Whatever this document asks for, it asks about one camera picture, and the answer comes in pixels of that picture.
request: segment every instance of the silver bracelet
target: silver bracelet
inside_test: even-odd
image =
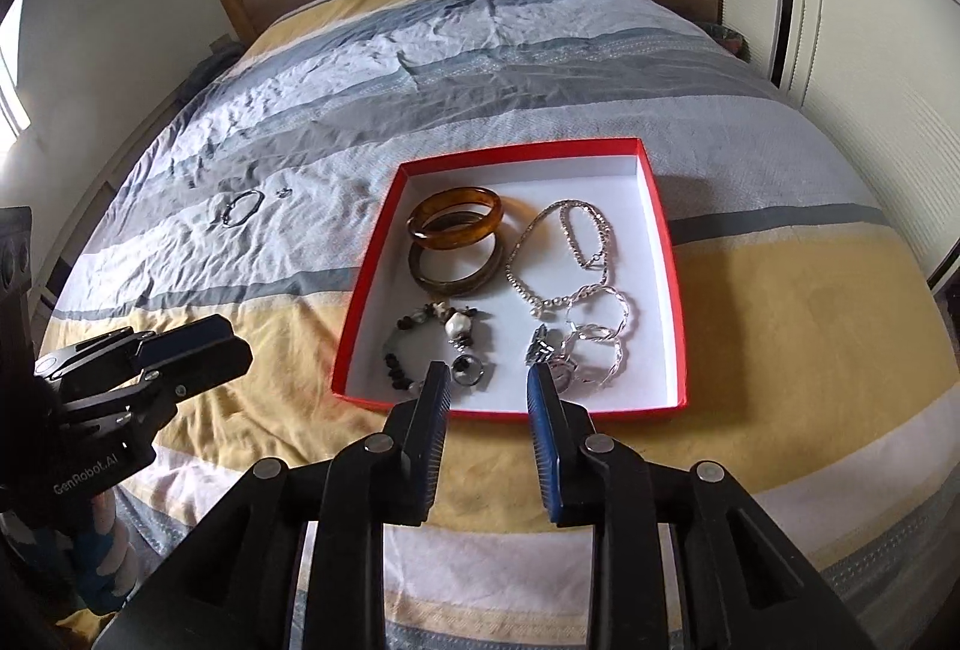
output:
[[[573,229],[570,226],[570,211],[574,208],[583,209],[589,215],[589,218],[593,220],[594,225],[597,228],[597,236],[600,239],[600,248],[592,257],[587,260],[587,257],[584,256],[584,253],[580,249],[580,245],[577,244],[577,239],[573,235]],[[540,224],[545,218],[547,218],[554,211],[560,210],[560,227],[563,228],[563,236],[566,238],[566,243],[570,247],[570,251],[573,252],[573,256],[577,261],[577,265],[581,268],[584,268],[584,271],[600,271],[600,281],[597,285],[587,285],[586,287],[580,287],[580,290],[574,292],[573,295],[562,295],[552,298],[544,298],[531,290],[525,282],[522,282],[520,278],[517,278],[517,275],[514,273],[514,260],[517,258],[517,253],[520,252],[520,247],[522,247],[523,242],[526,241],[527,237],[534,231],[536,225]],[[568,306],[571,303],[580,300],[588,295],[592,295],[596,290],[594,287],[604,287],[607,285],[608,276],[610,275],[610,266],[608,266],[608,251],[610,250],[610,239],[613,231],[611,231],[610,223],[607,222],[607,218],[600,213],[600,210],[594,206],[592,203],[587,203],[584,200],[558,200],[555,203],[551,203],[546,209],[542,210],[541,213],[536,215],[534,220],[527,225],[526,229],[520,234],[520,237],[517,239],[517,244],[514,249],[512,249],[510,256],[507,257],[507,262],[504,263],[504,271],[507,275],[507,281],[510,282],[510,286],[517,291],[523,300],[530,304],[530,314],[536,316],[538,319],[544,314],[544,309],[558,309],[560,306]]]
[[[585,295],[580,295],[581,292],[589,289]],[[570,311],[573,309],[574,304],[578,300],[583,300],[587,295],[592,295],[594,292],[606,292],[608,295],[613,295],[616,297],[617,302],[620,304],[620,308],[623,310],[623,316],[621,317],[620,324],[616,328],[607,327],[606,325],[598,325],[595,322],[588,322],[584,325],[576,324],[572,319],[570,319]],[[563,344],[560,345],[560,359],[573,363],[577,366],[576,362],[573,361],[571,355],[573,353],[573,348],[579,340],[588,340],[589,342],[598,342],[598,343],[613,343],[613,365],[610,367],[610,370],[607,372],[607,375],[597,383],[597,387],[603,387],[615,377],[620,367],[623,365],[623,342],[620,339],[620,335],[627,328],[627,324],[630,322],[630,303],[627,302],[627,298],[623,295],[623,292],[617,290],[616,287],[611,287],[610,285],[600,285],[593,284],[587,285],[587,287],[581,287],[581,290],[574,297],[574,300],[571,300],[566,306],[566,324],[570,328],[570,332],[563,339]],[[593,380],[591,379],[581,379],[581,382],[590,383]]]

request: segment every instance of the bed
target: bed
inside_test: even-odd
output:
[[[728,466],[878,646],[912,642],[960,570],[957,366],[906,245],[771,84],[648,0],[222,2],[250,49],[144,154],[43,346],[213,313],[251,343],[250,373],[184,404],[118,490],[147,573],[257,459],[323,460],[382,425],[329,381],[398,163],[638,137],[689,405],[605,429]],[[259,208],[224,226],[248,190]],[[384,547],[391,647],[584,643],[590,535],[551,531],[525,426],[454,420],[429,524]]]

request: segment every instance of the silver necklace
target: silver necklace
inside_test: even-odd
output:
[[[570,226],[570,211],[574,208],[583,209],[584,212],[587,212],[587,215],[593,220],[593,224],[597,228],[600,248],[597,249],[597,252],[595,252],[589,260],[587,260],[587,256],[584,255],[580,249],[580,245],[573,235],[573,229]],[[525,282],[517,277],[514,273],[513,266],[514,260],[517,258],[517,253],[520,252],[520,247],[522,247],[523,242],[526,241],[527,237],[534,231],[536,225],[540,224],[558,209],[560,210],[560,227],[563,228],[563,236],[566,238],[566,243],[568,247],[570,247],[570,251],[573,252],[577,265],[584,271],[600,271],[600,281],[597,284],[580,287],[579,290],[572,295],[544,298],[537,295],[534,290],[531,290]],[[610,249],[612,232],[607,218],[600,213],[600,210],[596,206],[584,200],[558,200],[555,203],[551,203],[546,209],[536,215],[534,220],[528,224],[526,229],[520,234],[520,237],[517,239],[517,245],[512,249],[510,256],[507,258],[507,262],[504,263],[507,281],[510,282],[510,286],[517,291],[517,295],[530,304],[530,314],[532,316],[536,316],[539,319],[542,314],[544,314],[544,309],[559,309],[560,307],[568,306],[577,300],[592,295],[599,287],[604,287],[607,284],[608,275],[610,274],[608,249]]]

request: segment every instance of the silver ring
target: silver ring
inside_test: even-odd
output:
[[[473,387],[483,379],[484,365],[478,357],[464,353],[453,359],[450,366],[450,376],[453,381],[463,387]]]

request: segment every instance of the amber bangle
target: amber bangle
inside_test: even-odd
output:
[[[490,206],[490,212],[482,215],[475,223],[461,223],[456,230],[443,230],[428,223],[433,215],[440,214],[453,206],[477,203]],[[483,187],[457,187],[441,193],[431,194],[410,215],[407,220],[407,232],[424,249],[459,249],[483,241],[493,233],[503,220],[503,204],[494,191]]]
[[[434,230],[445,230],[452,227],[477,224],[482,218],[484,218],[483,215],[477,214],[475,211],[454,211],[433,218],[426,226]],[[470,276],[464,276],[462,279],[454,279],[449,282],[440,282],[424,276],[424,272],[419,267],[421,257],[424,256],[424,248],[419,244],[411,244],[407,263],[410,266],[410,275],[414,277],[414,281],[421,289],[432,292],[433,295],[438,295],[440,298],[449,298],[467,295],[490,281],[491,276],[498,271],[503,263],[503,254],[503,241],[500,239],[500,234],[494,230],[493,251],[490,257],[488,257],[486,263],[483,263],[482,268],[474,271]]]

